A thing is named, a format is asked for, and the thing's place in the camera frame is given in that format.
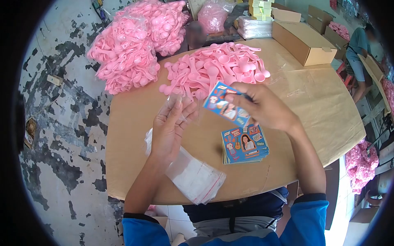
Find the stack of printed cards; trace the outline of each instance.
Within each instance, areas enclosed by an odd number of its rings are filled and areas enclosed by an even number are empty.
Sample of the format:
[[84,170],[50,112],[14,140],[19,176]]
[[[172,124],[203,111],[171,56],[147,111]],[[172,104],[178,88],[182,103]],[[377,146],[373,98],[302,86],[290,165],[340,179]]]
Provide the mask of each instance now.
[[217,82],[211,93],[206,98],[204,108],[232,121],[237,126],[245,127],[248,124],[250,115],[246,110],[224,100],[224,97],[227,94],[242,95],[248,100],[252,100],[248,95],[243,94],[222,82]]
[[260,162],[269,154],[269,148],[259,125],[238,127],[221,133],[223,164]]

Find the hand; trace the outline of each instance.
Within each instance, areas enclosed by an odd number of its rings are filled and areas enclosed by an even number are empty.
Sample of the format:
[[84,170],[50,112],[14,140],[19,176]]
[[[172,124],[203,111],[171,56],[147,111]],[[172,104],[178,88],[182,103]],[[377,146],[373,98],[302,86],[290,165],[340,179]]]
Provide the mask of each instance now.
[[260,124],[288,133],[294,125],[300,123],[298,116],[265,85],[234,82],[231,87],[253,99],[251,102],[243,96],[233,94],[225,97],[226,101],[246,110],[254,119],[255,125]]
[[180,94],[170,97],[154,118],[152,151],[149,157],[168,165],[177,158],[183,131],[198,117],[196,106],[190,100],[182,102]]

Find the guitar illustration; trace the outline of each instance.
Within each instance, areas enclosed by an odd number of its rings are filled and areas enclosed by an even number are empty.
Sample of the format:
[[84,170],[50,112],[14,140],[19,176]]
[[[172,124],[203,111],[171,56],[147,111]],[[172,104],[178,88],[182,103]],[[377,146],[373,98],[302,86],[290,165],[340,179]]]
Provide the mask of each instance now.
[[237,137],[237,142],[235,143],[235,149],[240,150],[241,149],[241,144],[238,142],[238,137]]

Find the red stool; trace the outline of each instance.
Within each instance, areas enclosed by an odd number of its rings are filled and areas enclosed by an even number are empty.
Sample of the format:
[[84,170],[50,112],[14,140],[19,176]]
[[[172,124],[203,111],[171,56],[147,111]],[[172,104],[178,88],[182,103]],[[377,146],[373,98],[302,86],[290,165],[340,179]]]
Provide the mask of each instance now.
[[353,79],[353,76],[350,75],[346,75],[346,79],[344,80],[342,78],[342,76],[339,74],[341,73],[343,70],[345,70],[345,62],[342,62],[342,64],[338,67],[338,69],[336,70],[336,73],[338,74],[339,78],[341,78],[342,82],[345,84],[346,88],[348,90],[351,90],[353,87],[353,83],[349,85],[349,82]]

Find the table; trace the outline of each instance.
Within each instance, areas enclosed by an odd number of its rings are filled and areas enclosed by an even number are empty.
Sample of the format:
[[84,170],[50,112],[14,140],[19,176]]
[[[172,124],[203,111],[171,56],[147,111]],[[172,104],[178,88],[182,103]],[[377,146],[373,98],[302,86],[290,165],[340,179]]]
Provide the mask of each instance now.
[[[337,160],[363,137],[365,130],[353,99],[330,64],[303,67],[273,39],[241,42],[261,48],[271,77],[265,82],[301,119],[323,166]],[[188,51],[160,62],[175,62]],[[145,161],[145,133],[166,96],[158,91],[167,79],[115,95],[111,103],[106,148],[108,195],[124,200]],[[226,173],[227,179],[212,201],[224,201],[271,191],[294,182],[296,169],[290,141],[284,132],[263,128],[270,154],[260,163],[223,165],[221,131],[235,126],[205,109],[184,132],[182,146],[195,158]],[[190,204],[170,179],[164,178],[153,204]]]

